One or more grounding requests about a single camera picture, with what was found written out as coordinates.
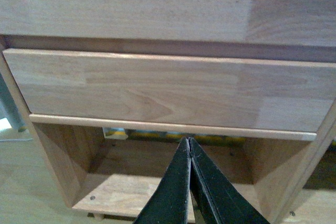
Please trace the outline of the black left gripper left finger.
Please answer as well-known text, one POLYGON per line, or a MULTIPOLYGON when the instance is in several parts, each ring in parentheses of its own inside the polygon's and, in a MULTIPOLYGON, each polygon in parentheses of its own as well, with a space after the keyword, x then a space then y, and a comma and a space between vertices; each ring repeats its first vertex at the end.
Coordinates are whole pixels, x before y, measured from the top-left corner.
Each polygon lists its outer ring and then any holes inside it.
POLYGON ((182 138, 157 189, 134 223, 187 223, 190 176, 190 145, 182 138))

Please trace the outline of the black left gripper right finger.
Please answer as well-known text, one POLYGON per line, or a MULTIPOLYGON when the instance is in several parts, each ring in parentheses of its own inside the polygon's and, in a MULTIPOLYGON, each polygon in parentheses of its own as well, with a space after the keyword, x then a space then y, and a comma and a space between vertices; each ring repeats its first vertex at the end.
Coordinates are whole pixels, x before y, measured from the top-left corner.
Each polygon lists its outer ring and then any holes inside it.
POLYGON ((196 223, 268 223, 231 184, 194 138, 188 139, 196 223))

